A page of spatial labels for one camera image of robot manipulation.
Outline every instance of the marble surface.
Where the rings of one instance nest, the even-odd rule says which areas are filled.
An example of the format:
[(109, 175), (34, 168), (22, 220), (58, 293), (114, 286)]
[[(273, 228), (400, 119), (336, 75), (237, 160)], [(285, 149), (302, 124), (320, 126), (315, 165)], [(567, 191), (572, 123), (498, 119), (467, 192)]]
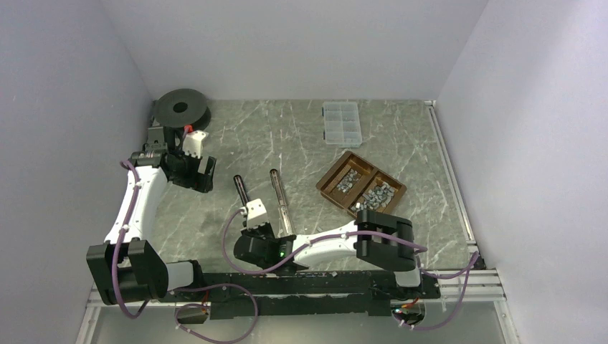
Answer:
[[(463, 229), (442, 165), (440, 149), (422, 101), (358, 100), (364, 142), (351, 149), (407, 186), (393, 211), (410, 219), (414, 238), (429, 247), (426, 267), (452, 269), (468, 261)], [(352, 218), (325, 200), (316, 183), (346, 151), (323, 141), (323, 100), (212, 101), (205, 153), (217, 158), (214, 190), (197, 193), (170, 185), (156, 214), (152, 245), (165, 262), (198, 259), (205, 272), (234, 271), (221, 253), (220, 232), (241, 206), (232, 177), (240, 174), (251, 199), (264, 202), (275, 233), (278, 202), (270, 169), (280, 170), (296, 234), (342, 226)], [(241, 220), (228, 233), (227, 251)], [(245, 268), (256, 267), (241, 261)], [(322, 263), (315, 270), (376, 269), (355, 257)]]

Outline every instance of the purple cable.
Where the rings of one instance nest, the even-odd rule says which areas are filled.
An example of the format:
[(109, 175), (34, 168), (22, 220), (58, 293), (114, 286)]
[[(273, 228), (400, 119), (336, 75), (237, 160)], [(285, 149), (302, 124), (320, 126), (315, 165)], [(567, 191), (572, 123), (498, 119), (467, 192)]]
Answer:
[[(477, 261), (477, 258), (479, 257), (479, 252), (475, 251), (475, 253), (473, 253), (473, 255), (471, 256), (471, 260), (469, 261), (469, 265), (467, 265), (464, 269), (460, 270), (459, 272), (456, 272), (455, 274), (447, 274), (447, 275), (439, 275), (439, 274), (432, 274), (431, 272), (428, 272), (425, 269), (420, 269), (420, 272), (422, 272), (423, 274), (429, 276), (429, 277), (433, 277), (433, 278), (437, 278), (438, 280), (450, 280), (452, 278), (456, 278), (458, 276), (460, 276), (461, 274), (464, 274), (465, 272), (471, 270), (473, 268), (473, 265), (475, 265), (475, 262)], [(420, 258), (416, 257), (416, 260), (418, 261), (418, 267), (420, 267)]]
[[(135, 179), (135, 183), (140, 181), (139, 174), (137, 170), (133, 166), (133, 164), (129, 160), (124, 160), (120, 162), (120, 165), (124, 168), (127, 168), (129, 171), (133, 172), (133, 177)], [(127, 208), (127, 213), (125, 214), (125, 219), (123, 220), (123, 226), (128, 224), (131, 220), (131, 215), (133, 215), (133, 210), (135, 210), (135, 204), (137, 203), (137, 196), (139, 195), (139, 186), (133, 186), (133, 195), (131, 195), (131, 200), (129, 203), (129, 207)], [(116, 239), (116, 245), (114, 246), (114, 254), (112, 255), (112, 288), (114, 289), (114, 295), (116, 296), (116, 303), (120, 307), (120, 310), (129, 317), (130, 319), (136, 319), (143, 311), (143, 308), (148, 304), (148, 300), (144, 301), (141, 307), (136, 314), (131, 314), (125, 305), (125, 300), (123, 300), (123, 296), (120, 293), (120, 288), (118, 286), (118, 252), (120, 251), (120, 246), (123, 244), (123, 240), (125, 239), (125, 234), (127, 231), (125, 229), (120, 229), (118, 232), (118, 238)]]
[(454, 307), (454, 310), (452, 310), (452, 313), (450, 313), (450, 315), (448, 317), (446, 317), (445, 320), (443, 320), (442, 322), (435, 324), (433, 326), (413, 326), (413, 325), (408, 325), (408, 324), (404, 324), (404, 325), (408, 326), (409, 329), (413, 330), (413, 331), (430, 331), (430, 330), (436, 330), (437, 328), (442, 328), (443, 326), (448, 324), (450, 321), (452, 321), (454, 316), (456, 316), (456, 313), (458, 313), (458, 311), (462, 307), (462, 299), (465, 298), (465, 291), (467, 290), (467, 283), (469, 282), (469, 272), (470, 271), (471, 271), (470, 269), (466, 270), (465, 283), (462, 285), (462, 292), (460, 293), (458, 302), (456, 302), (456, 307)]
[(211, 290), (211, 289), (215, 289), (215, 288), (220, 288), (220, 287), (233, 287), (233, 288), (237, 288), (238, 290), (243, 291), (245, 294), (247, 294), (247, 296), (249, 296), (249, 298), (251, 299), (251, 301), (253, 302), (253, 322), (251, 323), (251, 326), (249, 327), (249, 330), (247, 330), (247, 332), (243, 333), (242, 336), (238, 337), (237, 339), (233, 339), (233, 340), (215, 340), (215, 339), (211, 339), (208, 337), (205, 337), (204, 335), (190, 330), (189, 328), (187, 328), (186, 326), (183, 326), (182, 324), (179, 323), (177, 316), (179, 315), (179, 312), (182, 311), (185, 308), (192, 308), (192, 307), (196, 307), (196, 308), (200, 308), (201, 305), (197, 304), (197, 303), (189, 303), (187, 305), (183, 305), (180, 308), (178, 308), (175, 311), (175, 323), (177, 324), (177, 326), (187, 332), (190, 333), (191, 335), (198, 337), (202, 340), (206, 340), (210, 343), (213, 344), (233, 344), (236, 342), (239, 342), (243, 339), (245, 339), (245, 337), (247, 337), (252, 331), (253, 328), (255, 327), (255, 323), (257, 323), (257, 302), (255, 301), (255, 297), (253, 297), (253, 295), (251, 294), (251, 292), (243, 287), (241, 287), (240, 285), (233, 285), (232, 283), (221, 283), (218, 285), (210, 285), (208, 287), (202, 287), (202, 288), (193, 288), (193, 289), (188, 289), (188, 288), (176, 288), (174, 289), (174, 291), (176, 292), (204, 292), (206, 290)]
[[(262, 269), (262, 270), (242, 269), (241, 267), (238, 267), (235, 263), (233, 263), (230, 260), (230, 258), (228, 257), (228, 253), (226, 252), (226, 234), (228, 233), (228, 228), (230, 227), (232, 220), (234, 220), (234, 218), (240, 213), (241, 213), (241, 210), (238, 209), (236, 212), (234, 212), (230, 216), (230, 218), (228, 219), (228, 222), (226, 223), (226, 226), (224, 226), (223, 233), (222, 233), (222, 255), (224, 256), (224, 259), (226, 259), (226, 262), (228, 263), (228, 265), (230, 265), (230, 267), (232, 267), (232, 269), (235, 269), (238, 272), (241, 272), (243, 274), (267, 274), (269, 272), (276, 270), (281, 265), (288, 262), (289, 259), (292, 259), (296, 254), (302, 252), (306, 247), (308, 247), (308, 245), (302, 245), (302, 246), (298, 247), (297, 249), (294, 249), (290, 254), (285, 256), (285, 258), (283, 258), (283, 260), (281, 260), (277, 264), (272, 265), (271, 267), (268, 267), (266, 269)], [(373, 237), (375, 236), (375, 237), (381, 237), (384, 239), (392, 240), (399, 244), (411, 247), (412, 249), (417, 249), (417, 251), (414, 252), (415, 254), (426, 252), (428, 250), (428, 248), (426, 248), (424, 246), (414, 244), (413, 242), (408, 242), (406, 240), (397, 238), (396, 236), (392, 236), (392, 235), (386, 234), (386, 233), (381, 233), (379, 231), (352, 231), (350, 233), (346, 233), (347, 237), (352, 237), (353, 235), (371, 235)], [(318, 238), (314, 238), (314, 239), (310, 240), (310, 244), (312, 245), (312, 244), (315, 244), (316, 242), (320, 242), (320, 241), (327, 240), (327, 239), (336, 239), (336, 238), (340, 238), (340, 237), (342, 237), (342, 234), (323, 235)]]

